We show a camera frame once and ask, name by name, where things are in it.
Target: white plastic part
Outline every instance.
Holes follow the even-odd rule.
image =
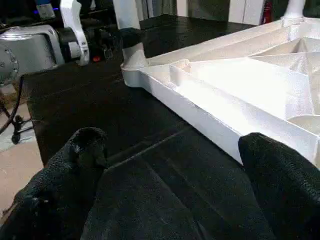
[[[60,11],[65,28],[71,28],[80,47],[80,66],[87,65],[90,59],[89,46],[80,22],[81,3],[77,0],[61,0]]]
[[[285,11],[285,19],[301,19],[304,17],[303,11],[306,0],[289,0],[288,7]]]
[[[320,168],[320,19],[289,14],[302,14],[304,3],[290,1],[287,16],[297,18],[155,56],[149,66],[127,67],[140,56],[126,51],[124,81],[150,92],[239,163],[239,138],[260,132]]]
[[[114,0],[113,6],[119,29],[140,29],[136,0]],[[124,57],[122,67],[124,69],[139,69],[148,66],[142,43],[124,48],[122,52]]]
[[[90,9],[91,9],[91,10],[95,10],[96,7],[97,7],[97,5],[96,5],[96,0],[92,0],[91,5],[90,5]]]

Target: white robotic arm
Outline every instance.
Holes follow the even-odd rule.
[[[285,19],[301,19],[304,17],[303,10],[306,0],[289,0],[288,7],[286,8]]]
[[[66,59],[76,59],[80,66],[88,64],[90,53],[80,22],[81,4],[61,0],[60,9],[64,30],[59,34],[50,25],[40,25],[13,27],[0,35],[0,85],[24,74],[55,68]]]

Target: black cable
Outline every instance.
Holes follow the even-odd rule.
[[[2,110],[2,112],[4,112],[4,114],[5,114],[8,118],[10,118],[10,113],[8,112],[8,110],[6,109],[5,104],[4,104],[2,101],[0,101],[0,109]]]
[[[8,128],[8,126],[13,122],[13,120],[14,120],[14,118],[16,116],[16,113],[17,113],[17,110],[18,110],[18,107],[19,107],[19,104],[20,104],[20,98],[21,98],[23,84],[24,84],[24,77],[22,76],[22,77],[20,77],[20,81],[19,81],[18,96],[17,96],[17,99],[16,99],[15,106],[14,106],[10,116],[8,117],[8,120],[6,121],[6,123],[0,128],[0,134],[2,134]]]

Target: black cloth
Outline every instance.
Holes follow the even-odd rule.
[[[106,147],[102,130],[78,130],[15,195],[0,239],[80,239],[107,166]]]
[[[241,137],[239,150],[278,239],[320,239],[320,171],[296,150],[260,133]]]

